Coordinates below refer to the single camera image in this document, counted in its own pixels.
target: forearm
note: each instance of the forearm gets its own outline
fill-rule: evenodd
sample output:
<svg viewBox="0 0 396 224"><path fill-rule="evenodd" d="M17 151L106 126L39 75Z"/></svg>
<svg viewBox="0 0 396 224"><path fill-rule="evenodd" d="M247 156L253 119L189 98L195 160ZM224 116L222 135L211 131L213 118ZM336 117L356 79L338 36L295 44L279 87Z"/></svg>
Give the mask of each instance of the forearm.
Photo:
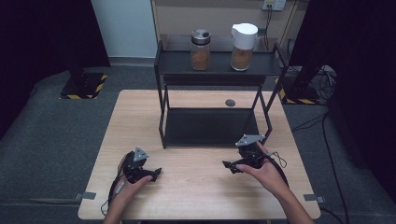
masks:
<svg viewBox="0 0 396 224"><path fill-rule="evenodd" d="M282 205L290 224L314 223L290 189L284 189L281 192L274 193L274 195Z"/></svg>
<svg viewBox="0 0 396 224"><path fill-rule="evenodd" d="M107 210L107 215L103 221L104 224L119 224L122 219L122 214L128 203L124 200L117 200L117 198L111 203L111 206Z"/></svg>

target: white lid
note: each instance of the white lid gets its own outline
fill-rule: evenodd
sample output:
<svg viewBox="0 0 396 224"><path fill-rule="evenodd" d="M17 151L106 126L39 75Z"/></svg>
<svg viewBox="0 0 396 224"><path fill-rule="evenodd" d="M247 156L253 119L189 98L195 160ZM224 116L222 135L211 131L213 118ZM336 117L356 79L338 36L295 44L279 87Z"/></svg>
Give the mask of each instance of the white lid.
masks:
<svg viewBox="0 0 396 224"><path fill-rule="evenodd" d="M250 23L234 24L231 33L233 45L239 49L253 49L259 29Z"/></svg>

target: wall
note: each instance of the wall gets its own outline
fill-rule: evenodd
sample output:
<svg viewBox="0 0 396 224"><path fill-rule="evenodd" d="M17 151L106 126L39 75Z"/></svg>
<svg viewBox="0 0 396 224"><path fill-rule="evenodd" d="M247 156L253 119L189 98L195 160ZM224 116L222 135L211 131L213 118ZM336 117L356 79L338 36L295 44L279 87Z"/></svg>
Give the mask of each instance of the wall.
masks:
<svg viewBox="0 0 396 224"><path fill-rule="evenodd" d="M92 0L110 58L155 58L157 37L149 0Z"/></svg>
<svg viewBox="0 0 396 224"><path fill-rule="evenodd" d="M155 4L161 36L189 35L198 28L205 28L212 35L231 36L233 24L248 22L265 28L268 16L262 10L263 0L156 0ZM278 42L288 36L295 38L306 5L306 1L289 0L284 10L273 11L268 37Z"/></svg>

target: silver lid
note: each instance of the silver lid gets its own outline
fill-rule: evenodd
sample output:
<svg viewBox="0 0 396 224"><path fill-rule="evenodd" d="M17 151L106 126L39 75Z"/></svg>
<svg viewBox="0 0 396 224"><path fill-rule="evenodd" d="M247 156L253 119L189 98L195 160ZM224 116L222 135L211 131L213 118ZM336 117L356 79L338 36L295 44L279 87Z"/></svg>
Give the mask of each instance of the silver lid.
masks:
<svg viewBox="0 0 396 224"><path fill-rule="evenodd" d="M196 45L205 45L210 42L210 33L207 30L199 29L191 33L191 42Z"/></svg>

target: shelf top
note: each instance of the shelf top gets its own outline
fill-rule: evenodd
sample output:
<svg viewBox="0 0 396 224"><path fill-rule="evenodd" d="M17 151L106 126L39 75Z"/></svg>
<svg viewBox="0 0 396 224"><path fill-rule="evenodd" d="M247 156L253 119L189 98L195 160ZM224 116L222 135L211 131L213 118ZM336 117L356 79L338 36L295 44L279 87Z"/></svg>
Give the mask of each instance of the shelf top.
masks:
<svg viewBox="0 0 396 224"><path fill-rule="evenodd" d="M227 51L211 51L209 67L205 71L197 71L191 67L189 51L162 50L157 57L160 75L281 75L273 52L253 52L249 68L240 72L231 67L231 52Z"/></svg>

